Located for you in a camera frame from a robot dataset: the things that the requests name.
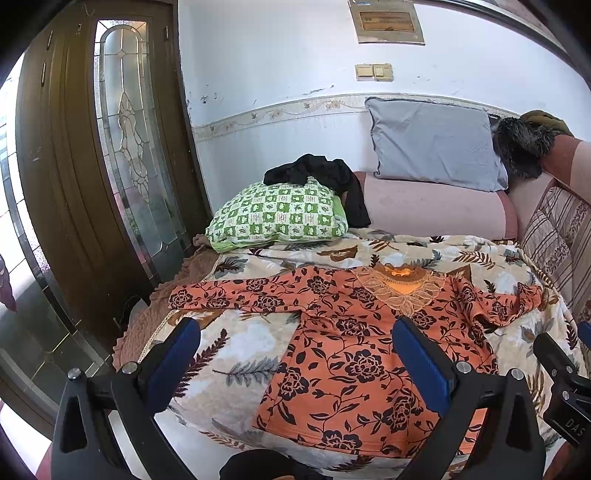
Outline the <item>pink bolster cushion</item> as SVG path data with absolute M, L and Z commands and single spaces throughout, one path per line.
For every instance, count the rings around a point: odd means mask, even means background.
M 444 184 L 385 180 L 356 174 L 370 226 L 419 237 L 474 235 L 489 240 L 518 237 L 518 217 L 509 196 Z

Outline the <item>framed wall picture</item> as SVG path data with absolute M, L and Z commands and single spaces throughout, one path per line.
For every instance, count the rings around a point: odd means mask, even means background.
M 349 1 L 349 11 L 360 44 L 425 44 L 412 1 Z

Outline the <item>brown knitted bed cover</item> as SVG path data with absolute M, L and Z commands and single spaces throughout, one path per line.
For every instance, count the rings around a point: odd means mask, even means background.
M 204 235 L 197 234 L 192 239 L 194 253 L 185 258 L 180 270 L 172 280 L 159 284 L 149 296 L 149 305 L 132 316 L 123 335 L 113 347 L 112 365 L 118 370 L 123 364 L 139 359 L 144 346 L 155 332 L 164 317 L 169 313 L 168 297 L 172 290 L 181 285 L 199 282 L 214 266 L 218 254 Z

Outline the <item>striped brown pillow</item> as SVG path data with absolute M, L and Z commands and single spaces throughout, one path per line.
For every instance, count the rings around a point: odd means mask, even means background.
M 553 186 L 535 210 L 523 249 L 552 281 L 577 323 L 590 320 L 590 205 Z

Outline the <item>orange floral blouse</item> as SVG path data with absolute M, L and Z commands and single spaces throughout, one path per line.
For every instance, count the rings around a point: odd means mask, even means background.
M 394 351 L 397 320 L 411 319 L 451 360 L 494 374 L 485 329 L 511 324 L 541 300 L 538 286 L 490 293 L 462 276 L 379 265 L 200 282 L 175 288 L 168 302 L 184 310 L 297 313 L 253 426 L 308 447 L 407 458 L 438 418 Z

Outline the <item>beige leaf pattern blanket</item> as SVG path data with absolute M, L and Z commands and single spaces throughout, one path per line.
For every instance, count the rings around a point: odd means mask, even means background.
M 363 229 L 332 242 L 235 250 L 223 254 L 211 273 L 195 283 L 270 278 L 301 267 L 352 269 L 379 265 L 462 276 L 490 293 L 511 294 L 518 284 L 540 287 L 542 300 L 536 309 L 507 326 L 484 331 L 498 362 L 494 374 L 521 370 L 537 412 L 547 407 L 551 396 L 550 376 L 533 352 L 538 335 L 548 333 L 577 372 L 586 372 L 587 356 L 564 299 L 512 243 L 474 236 L 394 236 Z M 200 327 L 197 354 L 170 404 L 179 421 L 192 431 L 235 449 L 273 449 L 322 473 L 351 479 L 396 477 L 418 452 L 407 458 L 352 455 L 304 446 L 257 429 L 252 424 L 256 411 L 287 352 L 300 316 L 235 309 L 174 309 L 169 302 L 168 306 L 169 313 L 152 335 L 153 343 L 162 342 L 182 318 L 194 319 Z

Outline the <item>grey pillow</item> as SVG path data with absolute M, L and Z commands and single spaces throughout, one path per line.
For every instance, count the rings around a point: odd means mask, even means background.
M 368 98 L 365 105 L 372 118 L 377 177 L 484 192 L 509 187 L 486 110 L 378 97 Z

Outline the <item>dark furry item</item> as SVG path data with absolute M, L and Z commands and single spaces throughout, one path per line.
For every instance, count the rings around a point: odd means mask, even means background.
M 542 159 L 551 152 L 557 135 L 545 125 L 505 117 L 494 131 L 493 147 L 511 178 L 536 179 L 543 173 Z

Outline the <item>brown wooden door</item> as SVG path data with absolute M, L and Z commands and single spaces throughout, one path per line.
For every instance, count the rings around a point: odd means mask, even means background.
M 179 270 L 211 208 L 190 133 L 175 1 L 69 1 L 24 53 L 24 199 L 72 329 L 104 347 Z

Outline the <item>beige wall switch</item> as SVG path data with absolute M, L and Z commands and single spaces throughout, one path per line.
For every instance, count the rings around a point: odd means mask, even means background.
M 358 64 L 355 67 L 356 79 L 359 81 L 393 82 L 394 70 L 389 63 Z

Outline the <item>black garment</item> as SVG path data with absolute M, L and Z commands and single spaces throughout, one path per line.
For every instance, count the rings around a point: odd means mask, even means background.
M 266 171 L 263 184 L 270 186 L 290 183 L 304 186 L 308 177 L 313 177 L 342 199 L 349 227 L 370 226 L 370 215 L 363 197 L 361 181 L 342 159 L 328 160 L 324 156 L 304 154 L 294 162 Z

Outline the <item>green white patterned pillow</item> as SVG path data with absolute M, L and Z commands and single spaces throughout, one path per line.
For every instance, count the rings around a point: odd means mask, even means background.
M 341 199 L 308 178 L 303 186 L 253 183 L 224 203 L 205 230 L 218 253 L 267 242 L 332 240 L 349 231 Z

